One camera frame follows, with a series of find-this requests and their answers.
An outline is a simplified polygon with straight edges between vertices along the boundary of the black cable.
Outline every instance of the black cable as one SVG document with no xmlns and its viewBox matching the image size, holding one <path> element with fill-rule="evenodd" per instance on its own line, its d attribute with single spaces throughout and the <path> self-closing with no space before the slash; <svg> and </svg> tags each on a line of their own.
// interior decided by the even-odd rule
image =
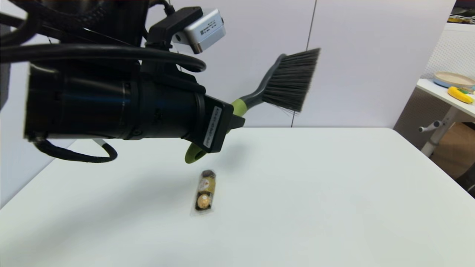
<svg viewBox="0 0 475 267">
<path fill-rule="evenodd" d="M 1 46 L 21 45 L 30 40 L 41 28 L 41 20 L 36 14 L 28 14 L 27 19 L 13 32 L 1 36 Z"/>
<path fill-rule="evenodd" d="M 167 0 L 151 0 L 149 3 L 149 8 L 156 5 L 163 5 L 165 8 L 170 6 Z"/>
<path fill-rule="evenodd" d="M 113 161 L 117 158 L 117 151 L 115 151 L 115 149 L 111 145 L 105 142 L 102 145 L 102 148 L 107 152 L 107 154 L 109 154 L 109 157 L 96 157 L 77 153 L 66 148 L 55 146 L 44 138 L 34 139 L 33 144 L 41 152 L 51 157 L 67 161 L 104 163 Z"/>
<path fill-rule="evenodd" d="M 167 16 L 175 13 L 175 8 L 170 5 L 167 0 L 151 0 L 149 3 L 149 8 L 155 5 L 163 5 L 165 7 L 163 10 L 165 11 L 165 14 L 167 14 Z"/>
<path fill-rule="evenodd" d="M 145 27 L 145 25 L 143 26 L 142 36 L 145 40 L 148 38 L 148 31 L 147 31 L 147 28 Z"/>
<path fill-rule="evenodd" d="M 58 60 L 73 58 L 107 58 L 151 60 L 173 63 L 191 72 L 206 69 L 206 63 L 183 54 L 153 48 L 136 48 L 116 45 L 53 44 L 0 48 L 0 63 Z"/>
</svg>

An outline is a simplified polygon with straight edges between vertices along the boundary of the desk leg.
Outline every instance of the desk leg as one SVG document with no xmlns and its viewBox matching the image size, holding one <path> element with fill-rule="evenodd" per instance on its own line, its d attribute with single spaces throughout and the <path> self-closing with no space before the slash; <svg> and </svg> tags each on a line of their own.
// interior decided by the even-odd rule
<svg viewBox="0 0 475 267">
<path fill-rule="evenodd" d="M 439 142 L 442 139 L 442 137 L 444 137 L 444 135 L 450 129 L 452 124 L 454 124 L 457 112 L 458 112 L 458 109 L 456 107 L 454 106 L 450 107 L 444 119 L 442 120 L 442 125 L 435 130 L 435 132 L 429 138 L 429 141 L 427 141 L 427 143 L 421 149 L 421 152 L 424 155 L 426 155 L 427 157 L 430 157 L 432 155 L 432 152 L 434 152 L 436 147 L 439 145 Z"/>
</svg>

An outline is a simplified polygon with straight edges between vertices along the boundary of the plate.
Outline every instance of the plate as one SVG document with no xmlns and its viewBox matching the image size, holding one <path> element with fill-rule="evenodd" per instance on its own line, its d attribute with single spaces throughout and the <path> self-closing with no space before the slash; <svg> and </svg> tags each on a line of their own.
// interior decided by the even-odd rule
<svg viewBox="0 0 475 267">
<path fill-rule="evenodd" d="M 434 82 L 444 87 L 457 86 L 468 87 L 475 86 L 475 80 L 457 73 L 439 71 L 435 73 Z"/>
</svg>

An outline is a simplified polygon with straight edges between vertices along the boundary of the black cylindrical motor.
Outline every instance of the black cylindrical motor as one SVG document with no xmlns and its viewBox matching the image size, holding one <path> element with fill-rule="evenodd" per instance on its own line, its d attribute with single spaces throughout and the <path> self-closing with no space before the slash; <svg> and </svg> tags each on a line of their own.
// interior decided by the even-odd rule
<svg viewBox="0 0 475 267">
<path fill-rule="evenodd" d="M 31 63 L 25 137 L 187 136 L 200 114 L 199 95 L 136 71 L 109 71 L 80 60 Z"/>
</svg>

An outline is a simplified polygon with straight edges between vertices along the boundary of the plastic wrapper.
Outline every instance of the plastic wrapper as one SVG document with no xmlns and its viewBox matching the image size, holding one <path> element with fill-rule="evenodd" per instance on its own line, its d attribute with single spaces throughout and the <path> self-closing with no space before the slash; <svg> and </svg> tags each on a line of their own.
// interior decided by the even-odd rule
<svg viewBox="0 0 475 267">
<path fill-rule="evenodd" d="M 201 173 L 198 189 L 195 196 L 194 209 L 197 213 L 211 211 L 216 189 L 216 174 L 212 170 Z"/>
</svg>

